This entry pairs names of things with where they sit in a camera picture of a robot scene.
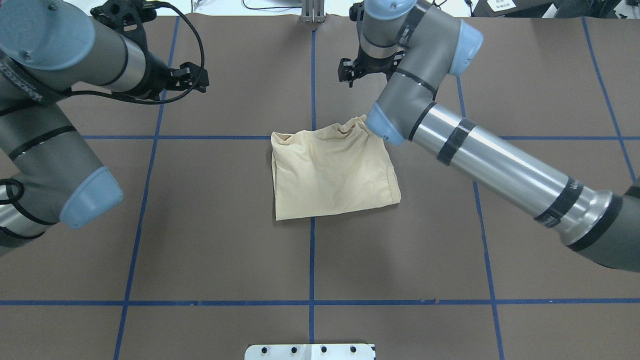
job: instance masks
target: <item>gray metal bracket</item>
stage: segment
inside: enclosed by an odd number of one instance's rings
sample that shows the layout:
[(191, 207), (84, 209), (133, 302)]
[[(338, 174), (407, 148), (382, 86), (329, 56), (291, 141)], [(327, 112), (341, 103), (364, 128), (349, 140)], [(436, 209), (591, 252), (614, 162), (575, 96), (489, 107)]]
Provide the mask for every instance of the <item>gray metal bracket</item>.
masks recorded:
[(324, 0), (302, 0), (301, 22), (324, 22)]

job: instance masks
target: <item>light blue cap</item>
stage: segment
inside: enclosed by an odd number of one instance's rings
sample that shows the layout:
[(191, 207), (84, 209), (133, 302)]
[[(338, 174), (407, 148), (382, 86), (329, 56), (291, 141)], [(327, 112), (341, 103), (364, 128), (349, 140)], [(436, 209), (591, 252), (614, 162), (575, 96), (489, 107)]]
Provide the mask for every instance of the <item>light blue cap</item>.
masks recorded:
[(476, 57), (483, 40), (484, 37), (480, 31), (463, 20), (460, 20), (458, 45), (456, 46), (456, 53), (453, 56), (453, 63), (451, 63), (451, 70), (449, 71), (451, 75), (462, 75), (471, 63), (471, 60)]
[(406, 14), (418, 0), (366, 0), (364, 10), (375, 19), (393, 20)]
[(89, 16), (61, 0), (3, 0), (0, 49), (38, 70), (62, 70), (84, 59), (95, 43)]
[(396, 129), (396, 127), (389, 121), (387, 114), (380, 108), (380, 105), (376, 101), (373, 104), (373, 109), (369, 113), (365, 125), (372, 133), (380, 136), (385, 141), (388, 141), (395, 146), (399, 146), (404, 142), (404, 137)]
[(60, 221), (79, 229), (122, 201), (122, 190), (107, 167), (87, 177), (60, 212)]

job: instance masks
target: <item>white bracket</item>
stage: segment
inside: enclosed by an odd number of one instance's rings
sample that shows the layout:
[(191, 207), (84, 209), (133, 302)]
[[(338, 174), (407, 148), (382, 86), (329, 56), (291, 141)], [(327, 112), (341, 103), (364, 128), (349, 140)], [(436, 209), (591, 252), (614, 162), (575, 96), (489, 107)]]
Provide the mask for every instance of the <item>white bracket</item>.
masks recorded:
[(324, 0), (302, 0), (302, 22), (324, 22)]
[(373, 344), (251, 345), (244, 360), (376, 360)]

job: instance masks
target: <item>robotic arm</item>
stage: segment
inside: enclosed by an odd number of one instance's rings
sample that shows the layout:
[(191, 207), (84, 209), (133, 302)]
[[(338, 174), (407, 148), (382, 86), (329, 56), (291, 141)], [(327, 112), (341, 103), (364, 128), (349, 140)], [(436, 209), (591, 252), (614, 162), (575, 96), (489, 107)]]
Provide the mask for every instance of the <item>robotic arm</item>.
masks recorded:
[(356, 60), (340, 61), (339, 79), (388, 79), (367, 118), (372, 132), (394, 145), (419, 144), (595, 263), (640, 272), (640, 180), (624, 196), (594, 191), (434, 101), (445, 75), (459, 76), (476, 55), (478, 30), (425, 0), (365, 0), (350, 15), (360, 48)]
[[(143, 22), (160, 1), (109, 0), (95, 20), (62, 0), (0, 1), (0, 148), (21, 171), (0, 180), (0, 256), (58, 222), (78, 228), (122, 200), (122, 191), (56, 102), (100, 95), (164, 104), (209, 85), (201, 65), (168, 68), (147, 49)], [(85, 82), (111, 94), (70, 87)], [(163, 90), (184, 92), (160, 101)]]

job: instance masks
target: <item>towel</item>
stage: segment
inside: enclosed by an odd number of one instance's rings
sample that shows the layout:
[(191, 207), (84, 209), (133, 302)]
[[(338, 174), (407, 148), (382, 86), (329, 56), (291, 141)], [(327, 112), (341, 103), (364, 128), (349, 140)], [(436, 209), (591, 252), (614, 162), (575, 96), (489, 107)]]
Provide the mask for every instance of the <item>towel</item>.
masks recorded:
[(316, 131), (271, 134), (276, 220), (335, 215), (400, 202), (384, 141), (365, 115)]

